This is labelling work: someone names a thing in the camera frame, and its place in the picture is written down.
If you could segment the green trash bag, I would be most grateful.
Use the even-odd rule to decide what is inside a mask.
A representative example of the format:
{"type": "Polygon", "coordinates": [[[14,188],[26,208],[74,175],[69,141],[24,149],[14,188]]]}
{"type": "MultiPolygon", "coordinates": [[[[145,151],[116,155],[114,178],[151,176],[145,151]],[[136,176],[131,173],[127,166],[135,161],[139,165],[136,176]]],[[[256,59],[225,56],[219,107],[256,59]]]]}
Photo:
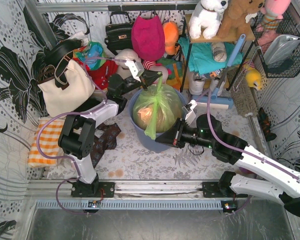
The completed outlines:
{"type": "Polygon", "coordinates": [[[155,140],[157,134],[169,130],[183,116],[183,105],[175,88],[160,77],[158,83],[141,90],[136,97],[132,119],[147,137],[155,140]]]}

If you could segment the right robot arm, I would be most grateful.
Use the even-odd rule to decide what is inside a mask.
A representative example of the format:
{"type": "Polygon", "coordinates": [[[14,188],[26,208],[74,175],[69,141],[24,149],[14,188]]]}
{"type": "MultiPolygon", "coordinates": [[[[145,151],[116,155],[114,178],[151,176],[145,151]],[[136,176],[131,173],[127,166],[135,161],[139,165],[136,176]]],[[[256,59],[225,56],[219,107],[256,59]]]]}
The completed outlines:
{"type": "Polygon", "coordinates": [[[174,125],[155,141],[174,148],[186,144],[211,149],[219,161],[258,175],[249,178],[235,172],[222,174],[218,188],[223,195],[251,195],[282,205],[300,217],[300,172],[288,168],[258,151],[245,140],[225,132],[222,124],[210,114],[200,115],[196,127],[178,118],[174,125]]]}

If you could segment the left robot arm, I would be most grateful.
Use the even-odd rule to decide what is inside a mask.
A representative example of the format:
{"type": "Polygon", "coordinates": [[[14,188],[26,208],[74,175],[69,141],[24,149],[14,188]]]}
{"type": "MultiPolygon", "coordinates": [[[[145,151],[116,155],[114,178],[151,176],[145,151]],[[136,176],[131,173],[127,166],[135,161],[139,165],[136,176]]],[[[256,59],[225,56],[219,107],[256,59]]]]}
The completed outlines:
{"type": "Polygon", "coordinates": [[[127,99],[124,94],[142,87],[148,89],[156,80],[160,80],[160,71],[145,70],[139,80],[132,75],[122,78],[115,73],[108,79],[107,102],[87,112],[71,113],[66,116],[61,130],[58,146],[67,157],[71,157],[77,171],[77,179],[72,183],[71,196],[74,198],[94,198],[104,196],[104,188],[99,184],[99,176],[93,166],[91,154],[97,146],[95,130],[107,119],[121,113],[127,99]]]}

